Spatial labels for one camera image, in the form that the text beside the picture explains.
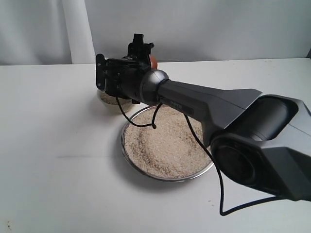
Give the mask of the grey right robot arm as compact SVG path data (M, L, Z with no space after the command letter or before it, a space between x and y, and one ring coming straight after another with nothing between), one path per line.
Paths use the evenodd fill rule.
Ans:
M172 81L152 67L153 46L135 34L125 57L98 54L97 88L199 121L213 163L232 181L277 199L311 199L311 113L303 101Z

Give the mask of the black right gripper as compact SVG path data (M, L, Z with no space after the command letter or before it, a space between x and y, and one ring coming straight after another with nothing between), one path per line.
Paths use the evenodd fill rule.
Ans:
M104 64L104 91L110 96L140 102L140 83L143 76L152 69L150 60L154 43L145 43L144 34L135 33L128 44L127 57L107 59Z

